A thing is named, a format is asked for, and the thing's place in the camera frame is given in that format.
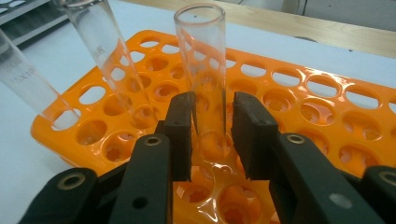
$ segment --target orange test tube rack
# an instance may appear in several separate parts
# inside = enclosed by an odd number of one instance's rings
[[[164,119],[171,98],[186,91],[177,38],[142,31],[127,41],[127,47],[133,57],[144,56],[135,61],[135,67],[159,119]],[[361,176],[367,166],[396,167],[396,90],[235,49],[227,49],[226,55],[227,150],[221,154],[193,150],[191,182],[174,183],[175,223],[277,223],[268,182],[246,180],[233,149],[230,129],[235,91],[255,95],[282,133],[311,138],[341,170]],[[135,80],[124,81],[134,94]],[[84,95],[95,89],[104,90],[103,95],[84,102]],[[129,160],[139,130],[97,67],[63,98],[80,113],[80,120],[67,130],[54,130],[37,116],[31,129],[37,142],[70,164],[99,175]],[[205,99],[201,102],[203,108],[210,106]],[[90,136],[92,127],[95,137]]]

